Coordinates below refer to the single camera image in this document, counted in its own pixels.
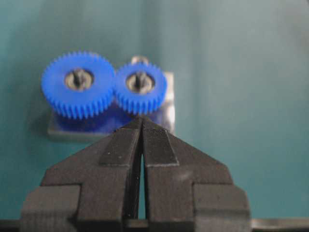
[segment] gear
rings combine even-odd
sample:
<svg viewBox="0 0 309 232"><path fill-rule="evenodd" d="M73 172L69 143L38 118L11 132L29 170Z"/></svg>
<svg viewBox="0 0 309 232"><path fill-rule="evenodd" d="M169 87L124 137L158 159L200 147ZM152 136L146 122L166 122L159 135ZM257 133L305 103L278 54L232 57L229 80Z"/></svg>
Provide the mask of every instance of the gear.
<svg viewBox="0 0 309 232"><path fill-rule="evenodd" d="M114 70L95 53L74 52L53 61L42 76L42 91L52 108L73 119L93 117L112 103Z"/></svg>
<svg viewBox="0 0 309 232"><path fill-rule="evenodd" d="M118 70L115 79L117 103L129 113L151 113L164 101L167 81L162 71L152 64L125 65Z"/></svg>

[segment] teal background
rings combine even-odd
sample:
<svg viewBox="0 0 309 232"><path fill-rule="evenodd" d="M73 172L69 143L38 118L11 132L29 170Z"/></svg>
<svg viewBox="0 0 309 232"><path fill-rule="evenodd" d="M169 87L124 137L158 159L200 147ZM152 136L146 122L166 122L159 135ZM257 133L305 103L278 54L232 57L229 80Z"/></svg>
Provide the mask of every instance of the teal background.
<svg viewBox="0 0 309 232"><path fill-rule="evenodd" d="M308 22L304 0L2 0L0 218L87 145L46 137L40 90L46 65L75 50L173 71L176 135L227 164L253 217L308 217Z"/></svg>

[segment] gear teeth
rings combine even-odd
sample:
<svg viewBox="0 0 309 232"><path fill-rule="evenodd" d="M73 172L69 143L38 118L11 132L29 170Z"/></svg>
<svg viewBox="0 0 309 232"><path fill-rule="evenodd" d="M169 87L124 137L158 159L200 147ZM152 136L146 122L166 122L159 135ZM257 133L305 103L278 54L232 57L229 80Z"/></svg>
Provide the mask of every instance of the gear teeth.
<svg viewBox="0 0 309 232"><path fill-rule="evenodd" d="M130 92L126 86L126 78L132 73L143 70L150 74L156 85L156 91L149 92L145 95ZM133 114L148 114L157 110L165 99L167 91L167 81L163 72L153 64L126 64L116 72L116 84L114 88L114 95L116 102L123 110Z"/></svg>
<svg viewBox="0 0 309 232"><path fill-rule="evenodd" d="M88 68L92 71L92 67L98 69L98 67L108 70L111 74L106 80L106 85L108 86L105 92L98 92L97 99L90 99L89 102L84 101L83 104L78 102L67 102L65 101L65 94L67 94L67 90L62 93L63 95L58 95L58 90L55 91L54 89L50 88L50 83L55 81L55 78L59 76L59 78L64 78L58 74L58 63L60 62L67 62L68 63L68 70L72 70L70 66L74 65L74 61L76 60L77 63L82 63L83 60L92 60L93 62L87 62L90 64ZM113 93L114 93L114 70L112 65L107 61L107 59L101 57L100 55L93 53L93 52L86 52L86 51L77 51L77 52L69 52L67 54L63 54L56 59L54 59L44 70L42 74L42 82L41 88L46 100L49 102L51 107L63 117L73 118L73 119L84 119L89 117L94 117L99 113L102 113L106 110L113 100Z"/></svg>

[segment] plastic gear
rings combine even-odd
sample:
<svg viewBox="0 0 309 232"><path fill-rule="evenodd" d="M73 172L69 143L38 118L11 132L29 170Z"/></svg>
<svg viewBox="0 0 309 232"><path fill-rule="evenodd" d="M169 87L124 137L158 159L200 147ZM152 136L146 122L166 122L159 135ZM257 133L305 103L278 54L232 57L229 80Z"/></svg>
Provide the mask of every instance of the plastic gear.
<svg viewBox="0 0 309 232"><path fill-rule="evenodd" d="M126 80L137 72L145 72L154 80L153 89L146 94L131 91ZM115 97L118 105L133 114L147 114L157 110L164 101L167 91L167 81L163 72L152 64L142 62L128 64L120 68L115 76Z"/></svg>
<svg viewBox="0 0 309 232"><path fill-rule="evenodd" d="M65 83L66 76L76 69L93 75L88 89L78 91ZM42 75L42 91L52 108L60 115L73 119L93 117L112 103L114 70L96 53L74 52L54 60Z"/></svg>

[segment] screw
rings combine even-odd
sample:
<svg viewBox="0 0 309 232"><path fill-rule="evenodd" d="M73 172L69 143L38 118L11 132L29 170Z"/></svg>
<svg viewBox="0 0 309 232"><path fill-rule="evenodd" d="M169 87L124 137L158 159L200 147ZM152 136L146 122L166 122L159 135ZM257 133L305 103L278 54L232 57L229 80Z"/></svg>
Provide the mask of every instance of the screw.
<svg viewBox="0 0 309 232"><path fill-rule="evenodd" d="M83 91L90 88L93 83L93 75L84 69L75 69L65 77L65 84L73 90Z"/></svg>
<svg viewBox="0 0 309 232"><path fill-rule="evenodd" d="M144 56L133 56L131 58L131 64L135 64L135 63L139 63L139 62L144 63L146 65L149 64L149 60L148 60L147 57L144 57Z"/></svg>
<svg viewBox="0 0 309 232"><path fill-rule="evenodd" d="M155 86L155 81L146 72L136 72L126 80L126 86L135 93L149 93Z"/></svg>

